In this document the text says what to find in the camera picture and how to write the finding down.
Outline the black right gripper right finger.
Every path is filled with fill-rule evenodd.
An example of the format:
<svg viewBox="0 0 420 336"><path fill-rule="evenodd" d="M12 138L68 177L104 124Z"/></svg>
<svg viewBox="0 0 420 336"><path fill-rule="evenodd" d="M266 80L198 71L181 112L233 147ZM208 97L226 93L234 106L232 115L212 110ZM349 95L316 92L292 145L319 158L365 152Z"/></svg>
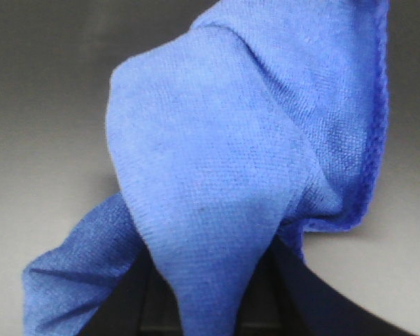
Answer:
<svg viewBox="0 0 420 336"><path fill-rule="evenodd" d="M237 335L408 335L320 279L279 237L260 259L237 317Z"/></svg>

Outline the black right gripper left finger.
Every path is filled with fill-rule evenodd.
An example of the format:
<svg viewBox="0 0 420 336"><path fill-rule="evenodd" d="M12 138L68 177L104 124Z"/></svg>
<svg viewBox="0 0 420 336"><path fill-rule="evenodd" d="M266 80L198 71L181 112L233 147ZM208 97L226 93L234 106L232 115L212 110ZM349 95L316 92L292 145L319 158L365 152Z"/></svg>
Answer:
<svg viewBox="0 0 420 336"><path fill-rule="evenodd" d="M142 251L104 304L80 330L81 335L182 335L179 326L146 324L148 290L156 273Z"/></svg>

